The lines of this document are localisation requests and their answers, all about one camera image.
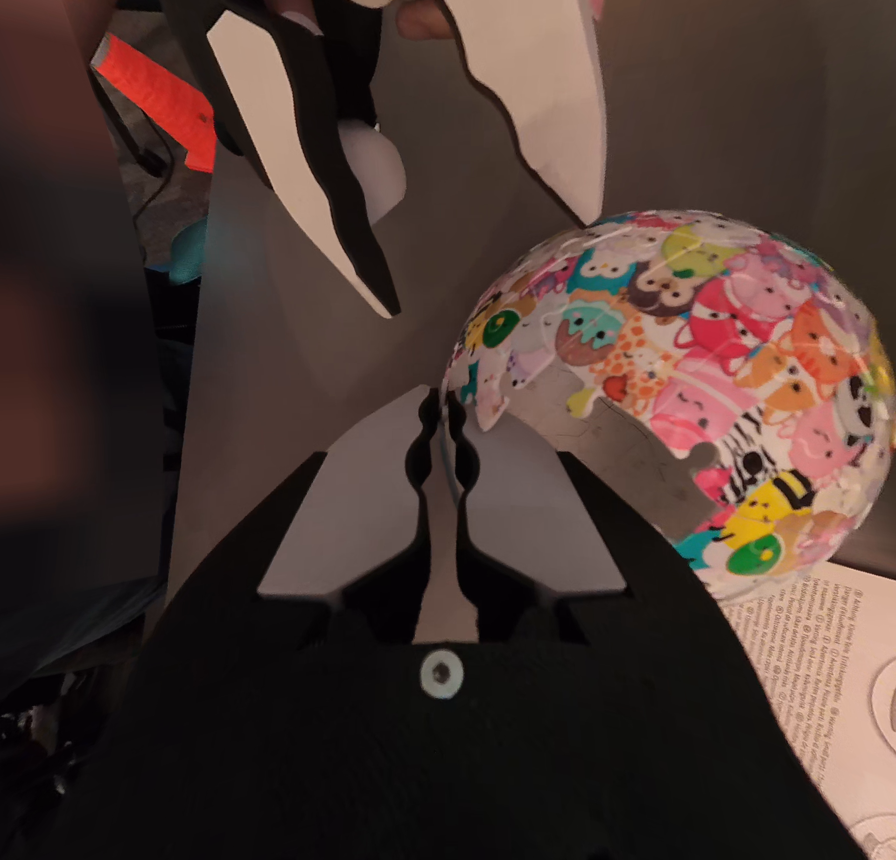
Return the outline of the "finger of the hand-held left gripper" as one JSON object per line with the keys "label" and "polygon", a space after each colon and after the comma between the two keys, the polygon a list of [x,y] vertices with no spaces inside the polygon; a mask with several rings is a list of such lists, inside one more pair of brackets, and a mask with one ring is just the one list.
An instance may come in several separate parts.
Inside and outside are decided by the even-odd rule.
{"label": "finger of the hand-held left gripper", "polygon": [[207,40],[263,173],[286,212],[380,316],[399,298],[346,158],[322,41],[275,18],[224,11]]}
{"label": "finger of the hand-held left gripper", "polygon": [[601,216],[607,117],[589,0],[438,0],[472,80],[495,97],[521,159],[582,225]]}

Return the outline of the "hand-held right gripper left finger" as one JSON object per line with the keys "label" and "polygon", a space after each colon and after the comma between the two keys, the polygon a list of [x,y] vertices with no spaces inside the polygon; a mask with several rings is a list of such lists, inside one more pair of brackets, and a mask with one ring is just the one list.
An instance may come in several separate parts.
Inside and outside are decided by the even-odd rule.
{"label": "hand-held right gripper left finger", "polygon": [[258,594],[335,599],[426,536],[424,485],[439,418],[437,390],[419,385],[333,442]]}

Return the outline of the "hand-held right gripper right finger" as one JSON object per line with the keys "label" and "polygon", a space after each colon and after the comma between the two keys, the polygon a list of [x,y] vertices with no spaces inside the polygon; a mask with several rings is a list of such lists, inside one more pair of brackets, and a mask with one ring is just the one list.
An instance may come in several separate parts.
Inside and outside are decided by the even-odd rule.
{"label": "hand-held right gripper right finger", "polygon": [[445,440],[471,547],[529,581],[541,597],[620,594],[625,581],[550,442],[502,413],[482,430],[455,392]]}

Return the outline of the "colourful puzzle ball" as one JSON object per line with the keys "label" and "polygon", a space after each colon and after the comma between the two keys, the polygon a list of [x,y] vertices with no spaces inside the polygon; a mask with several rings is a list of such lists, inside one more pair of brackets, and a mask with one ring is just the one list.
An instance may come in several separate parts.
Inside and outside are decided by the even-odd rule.
{"label": "colourful puzzle ball", "polygon": [[713,597],[773,593],[868,518],[894,454],[875,317],[811,251],[701,210],[566,230],[479,298],[447,365],[484,431],[504,413],[658,499],[635,439],[683,462],[668,513],[642,510]]}

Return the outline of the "person's left hand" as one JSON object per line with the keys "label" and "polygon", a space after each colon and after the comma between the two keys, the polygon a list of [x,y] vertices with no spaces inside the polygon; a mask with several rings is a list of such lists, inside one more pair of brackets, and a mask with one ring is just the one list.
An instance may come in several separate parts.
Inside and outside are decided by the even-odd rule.
{"label": "person's left hand", "polygon": [[454,20],[440,0],[400,2],[395,25],[398,35],[409,41],[454,40]]}

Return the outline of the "white paper leaflet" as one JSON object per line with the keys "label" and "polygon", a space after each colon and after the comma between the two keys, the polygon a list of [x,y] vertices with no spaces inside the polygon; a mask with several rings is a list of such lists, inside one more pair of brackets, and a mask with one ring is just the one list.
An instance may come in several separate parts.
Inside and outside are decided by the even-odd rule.
{"label": "white paper leaflet", "polygon": [[820,563],[723,613],[813,785],[867,858],[894,858],[895,581]]}

